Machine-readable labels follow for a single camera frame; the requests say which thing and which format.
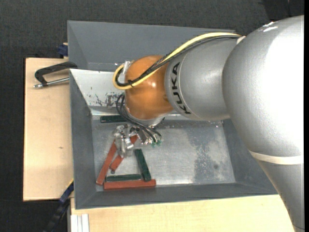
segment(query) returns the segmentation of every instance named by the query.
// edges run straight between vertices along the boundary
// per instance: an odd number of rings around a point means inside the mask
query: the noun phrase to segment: green wooden block
[[[141,149],[136,149],[134,151],[134,154],[136,156],[137,162],[139,163],[141,175],[143,176],[145,181],[151,180],[151,175],[144,157],[144,154]]]

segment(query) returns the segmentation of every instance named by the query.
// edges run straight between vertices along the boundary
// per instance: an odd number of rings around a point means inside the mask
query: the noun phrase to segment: wooden block
[[[112,181],[130,181],[130,180],[140,180],[141,175],[140,174],[122,174],[122,175],[110,175],[106,176],[107,182]]]
[[[134,151],[134,154],[136,156],[137,162],[139,163],[139,168],[141,171],[141,175],[143,176],[145,181],[151,180],[151,175],[146,163],[146,159],[144,157],[143,151],[141,149],[136,149]]]
[[[134,135],[133,137],[131,137],[131,143],[135,143],[137,140],[137,136]],[[113,171],[116,171],[116,169],[118,168],[118,166],[121,164],[122,160],[124,158],[121,157],[120,155],[118,155],[115,160],[111,163],[110,165],[110,169],[113,170]]]
[[[110,164],[112,162],[112,159],[113,159],[116,151],[117,151],[117,148],[116,148],[115,141],[114,141],[112,143],[110,151],[107,154],[107,157],[106,157],[106,159],[104,161],[102,169],[101,169],[100,173],[98,174],[97,181],[96,181],[96,183],[98,185],[103,185],[104,179],[105,179],[105,177],[107,175],[107,171],[108,171],[108,169],[110,167]]]
[[[130,181],[115,181],[104,182],[104,190],[122,190],[122,189],[141,189],[141,188],[154,188],[156,185],[155,179],[150,181],[144,180],[130,180]]]

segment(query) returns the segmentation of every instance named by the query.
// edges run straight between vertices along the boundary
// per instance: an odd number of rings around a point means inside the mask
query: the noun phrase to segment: black clamp
[[[62,78],[62,79],[59,79],[59,80],[47,82],[43,77],[44,75],[54,73],[54,72],[58,72],[58,71],[65,70],[65,69],[77,69],[77,65],[74,64],[73,62],[65,62],[65,63],[56,64],[56,65],[52,65],[52,66],[37,70],[35,72],[34,76],[40,82],[40,84],[34,85],[33,87],[45,87],[45,86],[48,86],[48,85],[68,81],[69,78],[67,77],[67,78]]]

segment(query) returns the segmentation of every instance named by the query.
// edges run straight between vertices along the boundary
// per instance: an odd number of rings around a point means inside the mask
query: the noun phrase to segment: black cable
[[[149,127],[147,127],[147,126],[145,126],[145,125],[143,125],[143,124],[141,124],[141,123],[139,123],[139,122],[137,122],[137,121],[134,121],[134,120],[131,119],[127,114],[125,114],[124,98],[125,98],[124,94],[120,95],[120,96],[117,98],[117,101],[116,101],[116,109],[117,109],[117,112],[118,112],[123,118],[125,118],[127,121],[129,121],[131,124],[140,127],[144,132],[146,132],[149,136],[151,136],[151,138],[153,139],[154,142],[156,142],[155,137],[148,131],[148,130],[153,131],[153,129],[151,129],[151,128],[149,128]]]
[[[224,35],[224,36],[215,36],[215,37],[211,37],[211,38],[206,38],[204,40],[200,40],[196,43],[193,43],[192,45],[188,46],[187,48],[183,49],[182,51],[180,51],[179,53],[175,54],[174,56],[172,56],[171,58],[161,62],[160,64],[158,64],[160,61],[162,61],[163,59],[165,59],[168,55],[170,55],[172,52],[168,53],[167,55],[165,55],[164,57],[162,57],[161,59],[159,59],[158,61],[156,61],[152,66],[150,66],[144,73],[142,73],[139,77],[135,78],[134,80],[128,80],[127,83],[120,83],[118,81],[119,75],[122,71],[122,69],[117,73],[116,75],[116,83],[118,86],[121,87],[126,87],[128,85],[133,86],[133,84],[139,80],[141,80],[142,78],[144,78],[145,76],[147,76],[148,74],[154,72],[155,70],[157,70],[158,68],[160,68],[161,66],[165,65],[166,63],[170,62],[172,59],[174,59],[175,57],[179,56],[180,54],[207,42],[213,41],[213,40],[218,40],[218,39],[236,39],[239,38],[240,36],[237,35]]]

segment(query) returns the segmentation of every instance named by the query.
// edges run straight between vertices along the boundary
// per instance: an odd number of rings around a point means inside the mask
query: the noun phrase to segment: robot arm
[[[173,109],[194,120],[230,118],[302,231],[304,16],[239,38],[201,36],[163,58],[139,59],[124,84],[120,67],[114,83],[126,90],[122,113],[146,131]]]

